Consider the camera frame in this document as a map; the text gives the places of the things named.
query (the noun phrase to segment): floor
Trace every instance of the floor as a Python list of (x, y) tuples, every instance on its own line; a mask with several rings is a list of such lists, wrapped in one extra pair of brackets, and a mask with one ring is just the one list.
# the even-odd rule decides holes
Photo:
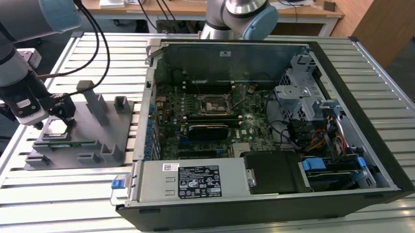
[[(136, 22), (132, 20), (121, 20), (120, 25), (115, 26), (112, 20), (99, 19), (97, 23), (104, 32), (108, 33), (133, 33), (136, 29)], [(84, 20), (83, 25), (75, 31), (91, 32), (92, 28)], [(37, 74), (48, 74), (55, 66), (60, 53), (67, 45), (72, 31), (63, 34), (55, 34), (43, 37), (43, 43), (36, 46), (36, 49), (43, 57)], [(21, 48), (31, 48), (35, 44), (28, 42), (19, 45)], [(415, 101), (415, 40), (411, 40), (402, 53), (395, 58), (391, 65), (387, 67), (387, 72), (395, 79), (396, 83), (407, 93), (410, 98)], [(12, 136), (17, 128), (17, 123), (11, 123), (3, 116), (0, 116), (1, 136)], [(0, 140), (0, 151), (4, 150), (7, 141)]]

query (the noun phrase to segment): wire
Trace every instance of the wire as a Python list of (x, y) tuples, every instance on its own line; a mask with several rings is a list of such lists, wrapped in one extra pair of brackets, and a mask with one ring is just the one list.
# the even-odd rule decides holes
[(156, 2), (157, 2), (157, 5), (159, 5), (159, 7), (160, 7), (160, 10), (163, 11), (164, 17), (165, 17), (165, 19), (167, 19), (169, 29), (173, 29), (173, 33), (176, 33), (176, 27), (175, 27), (175, 25), (171, 24), (169, 18), (168, 18), (168, 16), (167, 16), (167, 13), (165, 13), (163, 7), (161, 7), (160, 1), (156, 0)]
[(268, 116), (267, 116), (267, 108), (268, 108), (268, 102), (269, 102), (269, 96), (271, 93), (273, 92), (273, 90), (269, 92), (268, 96), (267, 96), (267, 101), (265, 101), (265, 109), (264, 109), (264, 115), (265, 115), (265, 122), (269, 125), (271, 129), (273, 130), (275, 133), (277, 133), (283, 138), (287, 139), (287, 142), (291, 144), (292, 148), (300, 152), (304, 152), (303, 149), (295, 144), (295, 142), (289, 139), (289, 137), (287, 137), (271, 124), (269, 120), (268, 120)]
[(92, 26), (92, 28), (93, 28), (93, 31), (95, 31), (96, 48), (95, 48), (95, 52), (93, 52), (92, 58), (87, 61), (87, 63), (85, 63), (81, 67), (76, 68), (75, 70), (72, 70), (72, 71), (69, 71), (69, 72), (65, 72), (65, 73), (37, 75), (37, 76), (36, 76), (36, 79), (56, 78), (56, 77), (60, 77), (60, 76), (67, 76), (67, 75), (69, 75), (69, 74), (73, 74), (73, 73), (79, 72), (80, 70), (83, 70), (83, 69), (92, 63), (92, 61), (93, 61), (95, 58), (96, 58), (96, 55), (97, 55), (97, 52), (99, 52), (99, 35), (97, 35), (97, 30), (96, 30), (95, 24), (93, 24), (93, 22), (92, 22), (91, 17), (88, 16), (85, 10), (84, 10), (83, 8), (80, 8), (80, 7), (79, 7), (79, 9), (80, 9), (80, 11), (83, 12), (83, 14), (85, 15), (87, 20), (89, 21), (89, 24), (91, 24), (91, 26)]
[(147, 18), (147, 22), (151, 24), (151, 26), (153, 27), (153, 29), (157, 31), (157, 27), (153, 25), (152, 21), (149, 20), (149, 17), (148, 17), (148, 15), (147, 15), (145, 10), (144, 10), (141, 0), (139, 0), (139, 4), (140, 4), (140, 8), (141, 8), (143, 14), (144, 14), (144, 16), (145, 16), (145, 18)]
[(168, 8), (168, 5), (165, 4), (165, 1), (161, 0), (161, 2), (163, 2), (164, 6), (165, 6), (165, 8), (167, 8), (167, 10), (168, 10), (168, 12), (169, 12), (169, 15), (172, 16), (173, 20), (177, 21), (176, 18), (175, 18), (175, 16), (173, 16), (173, 13), (171, 13), (171, 10), (169, 10), (169, 8)]
[(85, 89), (83, 89), (83, 90), (75, 91), (75, 92), (72, 92), (72, 93), (69, 93), (69, 94), (64, 94), (60, 98), (57, 98), (57, 100), (61, 100), (61, 99), (64, 99), (64, 98), (67, 98), (67, 97), (69, 97), (69, 96), (73, 96), (73, 95), (76, 95), (76, 94), (81, 94), (81, 93), (87, 92), (87, 91), (93, 90), (93, 89), (101, 84), (101, 82), (104, 81), (104, 78), (107, 77), (107, 74), (108, 74), (108, 71), (109, 71), (109, 65), (111, 65), (109, 46), (108, 46), (108, 41), (107, 41), (107, 38), (105, 38), (105, 35), (104, 35), (104, 32), (103, 32), (103, 29), (101, 29), (101, 27), (99, 26), (99, 24), (97, 24), (97, 22), (96, 22), (96, 20), (95, 20), (95, 18), (93, 18), (93, 16), (92, 16), (92, 14), (91, 14), (91, 12), (89, 12), (88, 9), (85, 8), (85, 6), (84, 6), (84, 4), (81, 3), (81, 1), (77, 0), (77, 1), (75, 2), (75, 4), (76, 4), (77, 8), (81, 10), (81, 12), (85, 14), (85, 17), (89, 17), (89, 18), (91, 18), (93, 24), (96, 25), (97, 31), (99, 31), (99, 33), (100, 33), (100, 35), (101, 35), (101, 37), (103, 37), (103, 41), (104, 41), (104, 44), (105, 44), (105, 50), (107, 50), (107, 66), (105, 66), (104, 74), (103, 74), (100, 80), (97, 81), (97, 83), (96, 83), (93, 86), (91, 86), (91, 87), (88, 87), (88, 88), (85, 88)]
[(296, 22), (293, 24), (292, 34), (295, 35), (296, 34), (296, 26), (297, 26), (297, 22), (299, 22), (297, 6), (304, 6), (304, 4), (292, 4), (289, 1), (287, 1), (288, 4), (285, 4), (280, 0), (277, 0), (277, 1), (284, 6), (292, 6), (293, 7), (293, 11), (296, 13)]
[(345, 153), (345, 140), (343, 139), (343, 137), (340, 135), (336, 134), (336, 138), (340, 140), (341, 142), (341, 151), (343, 151), (343, 154), (347, 155)]

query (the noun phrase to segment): blue tab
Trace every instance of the blue tab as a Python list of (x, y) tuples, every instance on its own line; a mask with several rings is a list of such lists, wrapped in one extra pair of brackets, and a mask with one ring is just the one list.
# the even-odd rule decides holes
[(305, 159), (301, 164), (305, 171), (325, 169), (325, 164), (321, 158)]
[(308, 171), (309, 170), (309, 164), (307, 161), (303, 161), (303, 168), (304, 168), (304, 171)]
[(325, 164), (321, 158), (305, 159), (309, 164), (311, 170), (325, 169)]
[(111, 182), (111, 189), (124, 189), (125, 180), (113, 180)]
[(360, 167), (364, 168), (366, 167), (366, 161), (364, 161), (363, 157), (358, 158), (358, 162), (359, 162)]

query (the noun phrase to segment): barcode sticker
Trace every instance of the barcode sticker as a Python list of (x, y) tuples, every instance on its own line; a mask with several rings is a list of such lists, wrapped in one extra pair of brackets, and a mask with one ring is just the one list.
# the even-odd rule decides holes
[(179, 171), (180, 164), (163, 164), (163, 171)]

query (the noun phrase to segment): motherboard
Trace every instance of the motherboard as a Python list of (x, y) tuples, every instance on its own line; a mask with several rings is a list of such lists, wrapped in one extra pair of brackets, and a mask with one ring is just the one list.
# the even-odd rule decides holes
[(264, 118), (268, 93), (253, 83), (157, 85), (161, 159), (227, 158), (275, 150)]

